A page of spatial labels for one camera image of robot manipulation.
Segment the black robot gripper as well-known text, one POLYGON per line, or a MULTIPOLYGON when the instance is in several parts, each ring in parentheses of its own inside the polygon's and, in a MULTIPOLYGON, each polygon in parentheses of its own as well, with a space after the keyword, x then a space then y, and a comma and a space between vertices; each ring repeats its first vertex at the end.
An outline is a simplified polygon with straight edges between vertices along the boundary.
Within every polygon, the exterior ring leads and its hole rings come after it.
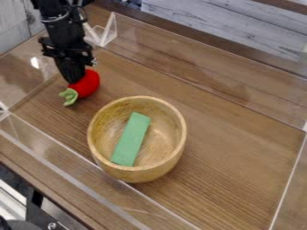
POLYGON ((90 2, 91 0, 81 0, 81 3, 77 0, 30 0, 46 30, 46 36, 38 39, 42 55, 53 59, 65 81, 70 84, 81 79, 85 66, 94 62, 83 29, 87 21, 83 6, 90 2))

